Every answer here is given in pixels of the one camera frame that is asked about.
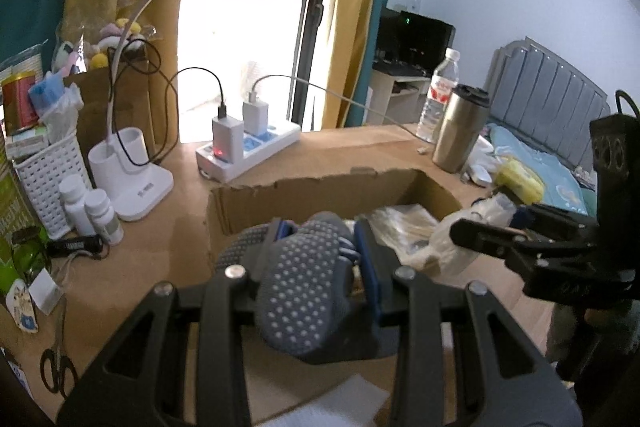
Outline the right hand grey glove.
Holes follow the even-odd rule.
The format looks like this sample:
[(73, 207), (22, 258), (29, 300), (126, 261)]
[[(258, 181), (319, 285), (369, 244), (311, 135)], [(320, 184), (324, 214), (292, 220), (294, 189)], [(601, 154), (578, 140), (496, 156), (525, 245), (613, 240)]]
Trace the right hand grey glove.
[(554, 305), (547, 334), (546, 360), (563, 381), (578, 382), (598, 348), (606, 361), (639, 356), (639, 301), (618, 310), (587, 310)]

